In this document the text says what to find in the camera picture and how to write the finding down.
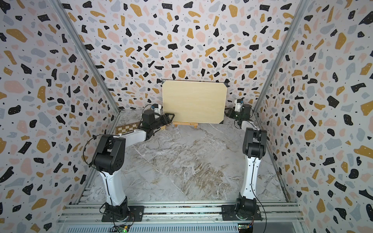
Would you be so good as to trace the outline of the wooden tabletop easel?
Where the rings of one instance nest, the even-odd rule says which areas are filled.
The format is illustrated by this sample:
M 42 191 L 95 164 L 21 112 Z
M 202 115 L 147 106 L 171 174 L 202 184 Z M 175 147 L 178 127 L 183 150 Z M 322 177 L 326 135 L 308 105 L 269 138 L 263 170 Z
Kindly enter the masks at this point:
M 198 127 L 198 123 L 191 123 L 191 122 L 177 122 L 174 121 L 173 125 L 178 126 L 178 125 L 185 125 L 185 126 L 193 126 L 195 129 Z

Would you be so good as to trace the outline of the light wooden canvas board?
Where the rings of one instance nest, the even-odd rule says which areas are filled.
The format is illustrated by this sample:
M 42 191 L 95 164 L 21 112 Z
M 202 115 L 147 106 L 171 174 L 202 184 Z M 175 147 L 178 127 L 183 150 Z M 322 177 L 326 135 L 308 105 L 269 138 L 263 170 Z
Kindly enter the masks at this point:
M 177 122 L 221 123 L 226 96 L 224 83 L 166 80 L 162 84 L 164 113 L 175 114 Z

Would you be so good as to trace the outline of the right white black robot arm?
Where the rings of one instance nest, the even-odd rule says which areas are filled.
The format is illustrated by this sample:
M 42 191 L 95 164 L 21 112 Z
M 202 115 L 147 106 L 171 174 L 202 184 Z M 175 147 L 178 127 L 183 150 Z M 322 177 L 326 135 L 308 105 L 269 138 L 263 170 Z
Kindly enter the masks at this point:
M 245 156 L 245 173 L 243 185 L 236 199 L 235 215 L 247 220 L 259 213 L 257 206 L 256 183 L 259 165 L 266 154 L 267 131 L 260 129 L 251 120 L 254 116 L 252 106 L 242 100 L 235 100 L 234 108 L 227 108 L 225 115 L 235 121 L 238 129 L 245 132 L 242 153 Z

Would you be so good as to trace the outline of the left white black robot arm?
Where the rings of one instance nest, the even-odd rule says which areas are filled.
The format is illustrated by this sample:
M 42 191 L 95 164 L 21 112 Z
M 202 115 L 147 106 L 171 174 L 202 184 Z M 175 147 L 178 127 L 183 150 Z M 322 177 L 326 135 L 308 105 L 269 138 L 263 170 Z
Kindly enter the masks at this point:
M 142 113 L 136 129 L 122 135 L 101 135 L 89 164 L 101 175 L 106 192 L 105 212 L 102 221 L 141 221 L 144 207 L 129 207 L 122 187 L 120 170 L 125 160 L 125 150 L 132 145 L 149 140 L 161 127 L 172 123 L 175 114 L 159 114 L 153 109 Z

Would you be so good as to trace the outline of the wooden chess board box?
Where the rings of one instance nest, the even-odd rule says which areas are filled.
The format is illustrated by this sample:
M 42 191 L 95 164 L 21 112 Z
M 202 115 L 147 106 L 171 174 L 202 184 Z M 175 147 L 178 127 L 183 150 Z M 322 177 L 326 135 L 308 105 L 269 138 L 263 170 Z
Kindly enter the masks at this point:
M 133 122 L 125 125 L 119 125 L 116 127 L 116 134 L 123 135 L 129 133 L 138 128 L 139 122 Z

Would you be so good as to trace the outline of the green circuit board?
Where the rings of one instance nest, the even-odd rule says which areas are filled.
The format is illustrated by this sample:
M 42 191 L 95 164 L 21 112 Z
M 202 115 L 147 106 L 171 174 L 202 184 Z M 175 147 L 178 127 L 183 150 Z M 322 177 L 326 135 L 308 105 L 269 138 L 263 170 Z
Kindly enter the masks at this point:
M 113 233 L 128 233 L 130 230 L 130 225 L 120 225 L 120 226 L 113 226 Z

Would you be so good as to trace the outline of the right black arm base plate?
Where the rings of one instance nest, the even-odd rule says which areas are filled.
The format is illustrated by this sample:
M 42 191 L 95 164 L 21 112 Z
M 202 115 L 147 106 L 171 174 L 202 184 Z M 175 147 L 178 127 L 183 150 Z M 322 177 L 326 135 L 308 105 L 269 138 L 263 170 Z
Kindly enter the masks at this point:
M 263 220 L 261 216 L 261 211 L 258 206 L 255 210 L 245 210 L 239 208 L 237 210 L 235 205 L 222 205 L 221 215 L 223 221 L 252 221 L 252 220 Z

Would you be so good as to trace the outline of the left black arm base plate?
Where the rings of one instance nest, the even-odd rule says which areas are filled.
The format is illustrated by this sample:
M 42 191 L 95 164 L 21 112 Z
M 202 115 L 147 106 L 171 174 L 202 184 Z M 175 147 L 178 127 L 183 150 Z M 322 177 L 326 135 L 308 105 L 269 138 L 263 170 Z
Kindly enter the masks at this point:
M 109 209 L 104 211 L 102 222 L 141 222 L 144 214 L 144 206 L 130 205 L 130 206 L 115 206 L 108 205 Z

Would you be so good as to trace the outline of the right aluminium corner post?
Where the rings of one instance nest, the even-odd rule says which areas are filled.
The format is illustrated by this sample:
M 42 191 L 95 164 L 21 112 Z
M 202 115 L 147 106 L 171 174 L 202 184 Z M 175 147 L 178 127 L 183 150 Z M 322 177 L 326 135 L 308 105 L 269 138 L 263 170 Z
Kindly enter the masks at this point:
M 259 98 L 257 100 L 257 103 L 254 107 L 254 112 L 257 113 L 259 112 L 259 109 L 260 109 L 260 105 L 262 104 L 263 100 L 265 99 L 265 96 L 266 96 L 266 92 L 268 91 L 268 89 L 270 88 L 270 84 L 272 83 L 274 77 L 275 77 L 275 74 L 281 64 L 281 61 L 283 59 L 283 57 L 285 56 L 286 52 L 287 52 L 287 48 L 288 46 L 290 45 L 291 43 L 291 40 L 293 39 L 294 37 L 294 34 L 297 30 L 297 27 L 298 27 L 298 24 L 301 20 L 301 17 L 302 15 L 304 14 L 307 6 L 309 4 L 309 1 L 308 0 L 301 0 L 299 2 L 299 5 L 295 11 L 295 14 L 294 14 L 294 18 L 289 26 L 289 30 L 284 38 L 284 41 L 279 49 L 279 52 L 275 58 L 275 61 L 274 61 L 274 64 L 270 70 L 270 73 L 269 73 L 269 76 L 266 80 L 266 82 L 264 83 L 263 85 L 263 88 L 262 88 L 262 91 L 259 95 Z

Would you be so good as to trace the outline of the aluminium corner post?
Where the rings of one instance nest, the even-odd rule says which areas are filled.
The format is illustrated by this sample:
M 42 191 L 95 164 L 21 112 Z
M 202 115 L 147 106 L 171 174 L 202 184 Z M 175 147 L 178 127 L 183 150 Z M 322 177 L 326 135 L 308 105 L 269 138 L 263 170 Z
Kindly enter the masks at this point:
M 75 46 L 78 49 L 79 53 L 81 54 L 83 60 L 87 64 L 88 69 L 93 73 L 93 76 L 95 77 L 97 83 L 99 84 L 102 92 L 106 96 L 108 103 L 111 104 L 112 108 L 114 109 L 115 114 L 119 114 L 120 109 L 116 105 L 116 102 L 113 96 L 110 94 L 109 89 L 106 86 L 104 80 L 102 79 L 100 72 L 98 71 L 90 55 L 88 54 L 87 49 L 84 46 L 84 43 L 79 38 L 79 35 L 73 23 L 71 22 L 70 18 L 68 17 L 68 14 L 64 10 L 62 3 L 60 1 L 50 1 L 50 3 L 54 11 L 56 12 L 57 16 L 60 18 L 65 29 L 69 33 L 72 41 L 75 43 Z
M 288 46 L 290 45 L 291 43 L 291 40 L 293 39 L 294 37 L 294 34 L 297 30 L 297 27 L 298 27 L 298 24 L 301 20 L 301 17 L 302 15 L 304 14 L 307 6 L 309 4 L 309 1 L 308 0 L 301 0 L 299 2 L 299 5 L 295 11 L 295 14 L 294 14 L 294 18 L 289 26 L 289 30 L 284 38 L 284 41 L 279 49 L 279 52 L 275 58 L 275 61 L 274 61 L 274 64 L 270 70 L 270 73 L 269 73 L 269 76 L 266 80 L 266 82 L 264 83 L 263 85 L 263 88 L 262 88 L 262 91 L 259 95 L 259 98 L 257 100 L 257 103 L 254 107 L 254 112 L 257 113 L 259 112 L 259 109 L 260 109 L 260 105 L 262 104 L 263 100 L 265 99 L 265 96 L 266 96 L 266 92 L 268 91 L 268 89 L 270 88 L 270 84 L 272 83 L 274 77 L 275 77 L 275 74 L 281 64 L 281 61 L 283 59 L 283 57 L 285 56 L 286 52 L 287 52 L 287 48 Z

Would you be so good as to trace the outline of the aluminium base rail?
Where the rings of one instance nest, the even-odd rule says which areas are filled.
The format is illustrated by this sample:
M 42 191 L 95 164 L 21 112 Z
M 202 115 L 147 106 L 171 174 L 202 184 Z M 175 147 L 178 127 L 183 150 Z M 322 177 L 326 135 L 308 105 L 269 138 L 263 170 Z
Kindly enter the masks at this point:
M 264 201 L 263 220 L 223 221 L 227 201 L 130 202 L 144 206 L 141 222 L 102 222 L 104 207 L 95 203 L 68 205 L 57 222 L 58 233 L 112 233 L 113 226 L 130 225 L 129 233 L 238 233 L 239 224 L 253 224 L 253 233 L 306 233 L 296 203 Z

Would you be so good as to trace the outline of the left aluminium corner post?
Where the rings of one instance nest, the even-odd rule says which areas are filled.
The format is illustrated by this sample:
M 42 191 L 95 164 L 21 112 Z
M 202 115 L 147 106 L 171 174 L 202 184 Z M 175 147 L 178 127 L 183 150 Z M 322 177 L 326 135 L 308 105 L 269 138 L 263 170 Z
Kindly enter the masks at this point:
M 72 41 L 75 43 L 75 46 L 78 49 L 79 53 L 81 54 L 83 60 L 87 64 L 88 69 L 93 73 L 93 76 L 95 77 L 97 83 L 99 84 L 102 92 L 106 96 L 108 103 L 111 104 L 112 108 L 114 109 L 115 114 L 119 114 L 120 109 L 116 105 L 116 102 L 113 96 L 110 94 L 109 89 L 106 86 L 104 80 L 102 79 L 100 72 L 98 71 L 90 55 L 88 54 L 87 49 L 84 46 L 84 43 L 79 38 L 79 35 L 73 23 L 71 22 L 70 18 L 68 17 L 68 14 L 64 10 L 62 3 L 60 1 L 50 1 L 50 3 L 54 11 L 56 12 L 57 16 L 60 18 L 65 29 L 69 33 Z

